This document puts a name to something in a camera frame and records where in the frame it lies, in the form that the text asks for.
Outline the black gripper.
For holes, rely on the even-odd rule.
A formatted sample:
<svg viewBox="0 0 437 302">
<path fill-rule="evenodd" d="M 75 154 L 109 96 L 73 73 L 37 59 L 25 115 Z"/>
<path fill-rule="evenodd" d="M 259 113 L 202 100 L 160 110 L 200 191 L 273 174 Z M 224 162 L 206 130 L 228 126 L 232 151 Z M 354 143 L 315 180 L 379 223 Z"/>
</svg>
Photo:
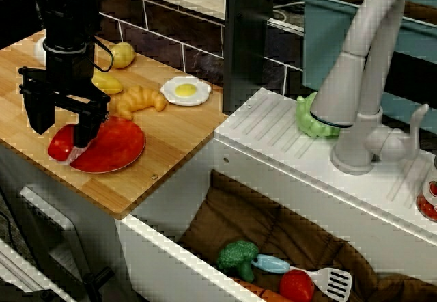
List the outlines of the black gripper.
<svg viewBox="0 0 437 302">
<path fill-rule="evenodd" d="M 74 125 L 74 145 L 87 147 L 108 116 L 109 96 L 91 81 L 94 64 L 86 56 L 48 55 L 45 69 L 23 66 L 18 70 L 23 82 L 25 110 L 30 127 L 42 135 L 55 123 L 55 108 L 79 115 Z"/>
</svg>

